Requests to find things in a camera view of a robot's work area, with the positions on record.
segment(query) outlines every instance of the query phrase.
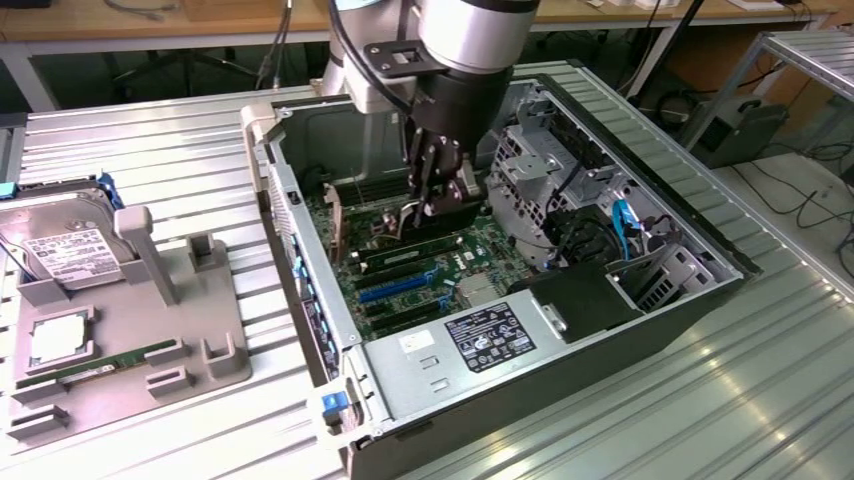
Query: hard drive label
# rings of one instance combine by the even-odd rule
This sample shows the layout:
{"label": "hard drive label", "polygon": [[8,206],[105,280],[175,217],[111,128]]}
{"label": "hard drive label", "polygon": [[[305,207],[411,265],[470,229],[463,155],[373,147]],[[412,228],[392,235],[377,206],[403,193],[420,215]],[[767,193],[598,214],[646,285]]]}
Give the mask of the hard drive label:
{"label": "hard drive label", "polygon": [[507,303],[446,322],[444,327],[468,370],[475,373],[536,349]]}
{"label": "hard drive label", "polygon": [[81,230],[24,241],[44,269],[60,282],[97,277],[119,270],[116,256],[100,230]]}

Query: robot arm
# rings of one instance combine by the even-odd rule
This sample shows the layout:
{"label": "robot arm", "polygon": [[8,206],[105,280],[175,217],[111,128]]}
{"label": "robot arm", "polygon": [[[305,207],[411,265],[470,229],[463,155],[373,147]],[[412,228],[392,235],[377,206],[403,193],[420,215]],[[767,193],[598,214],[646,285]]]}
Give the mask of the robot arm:
{"label": "robot arm", "polygon": [[[335,0],[329,3],[336,9]],[[389,11],[399,13],[397,36],[405,31],[401,23],[411,21],[404,3],[392,0],[363,7],[385,16]],[[400,100],[395,103],[405,106],[399,110],[405,117],[404,160],[413,202],[400,212],[403,229],[439,222],[464,226],[467,219],[474,220],[486,197],[472,170],[476,147],[500,108],[538,5],[539,0],[423,0],[415,8],[417,39],[376,41],[379,22],[356,24],[357,31],[373,35],[360,35],[357,40],[367,42],[357,46],[349,39],[357,59],[347,55],[347,48],[335,48],[345,47],[341,37],[348,35],[335,31],[340,43],[333,41],[332,51],[343,50],[344,85],[356,106],[363,113],[376,111],[376,102],[364,98],[376,98],[376,81],[385,89],[383,96],[395,95]],[[356,15],[345,13],[349,18]],[[357,62],[361,68],[353,68]],[[364,67],[373,81],[364,78]],[[393,108],[388,102],[380,105]]]}

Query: green circuit board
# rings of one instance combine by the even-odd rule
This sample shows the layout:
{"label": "green circuit board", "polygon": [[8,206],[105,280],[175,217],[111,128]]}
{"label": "green circuit board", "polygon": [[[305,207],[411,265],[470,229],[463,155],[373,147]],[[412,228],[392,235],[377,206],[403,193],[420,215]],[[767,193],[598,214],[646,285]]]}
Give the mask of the green circuit board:
{"label": "green circuit board", "polygon": [[[363,338],[369,340],[470,308],[472,305],[458,289],[460,280],[467,277],[486,276],[498,295],[504,295],[508,287],[531,275],[530,266],[491,216],[478,217],[464,230],[416,244],[400,244],[391,236],[372,235],[371,223],[405,201],[405,197],[395,197],[344,208],[345,251],[343,261],[332,262],[332,269],[356,327]],[[331,207],[321,198],[308,198],[307,206],[328,248],[333,235]],[[359,262],[352,260],[353,251],[389,253]],[[385,268],[384,262],[389,261],[393,268]],[[380,271],[371,271],[375,266]],[[365,280],[375,280],[377,275],[397,269],[408,274],[363,286]],[[360,302],[364,292],[416,279],[427,272],[431,274],[425,285],[375,301]]]}

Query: wooden table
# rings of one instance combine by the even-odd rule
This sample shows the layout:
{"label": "wooden table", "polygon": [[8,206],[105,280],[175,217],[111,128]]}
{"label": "wooden table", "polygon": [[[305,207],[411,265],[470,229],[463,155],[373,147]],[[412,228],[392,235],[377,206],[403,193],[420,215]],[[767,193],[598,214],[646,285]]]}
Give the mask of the wooden table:
{"label": "wooden table", "polygon": [[[812,22],[816,28],[834,6],[831,0],[808,0]],[[135,6],[163,0],[136,0]],[[683,15],[686,5],[660,9],[651,26],[662,28],[650,55],[632,84],[636,92],[646,81],[648,71],[659,58]],[[706,0],[706,5],[692,24],[774,23],[788,21],[787,10],[774,12],[740,12],[726,0]],[[611,30],[642,28],[651,11],[638,7],[616,7],[606,2],[599,8],[582,0],[542,0],[532,31]],[[211,48],[223,46],[261,45],[272,41],[277,27],[276,18],[191,22],[181,10],[164,12],[164,21],[155,22],[139,15],[108,8],[103,0],[55,0],[48,9],[9,10],[0,14],[0,60],[4,61],[15,82],[33,111],[56,109],[51,92],[32,65],[37,55],[97,53],[176,48]],[[293,20],[288,42],[328,40],[325,0],[295,0]]]}

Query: aluminum table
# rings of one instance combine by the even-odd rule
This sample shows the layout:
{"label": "aluminum table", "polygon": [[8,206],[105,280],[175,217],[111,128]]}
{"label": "aluminum table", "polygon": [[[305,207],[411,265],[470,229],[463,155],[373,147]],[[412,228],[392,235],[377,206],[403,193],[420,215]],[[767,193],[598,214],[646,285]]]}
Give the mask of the aluminum table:
{"label": "aluminum table", "polygon": [[[552,75],[764,274],[662,353],[405,478],[850,477],[850,287],[584,69],[554,62],[519,73]],[[345,477],[304,408],[308,373],[252,204],[236,113],[247,103],[312,94],[305,87],[35,114],[12,135],[24,146],[23,180],[104,167],[125,202],[151,208],[161,248],[199,231],[225,241],[255,375],[31,452],[0,451],[4,480]],[[7,357],[8,282],[3,300]]]}

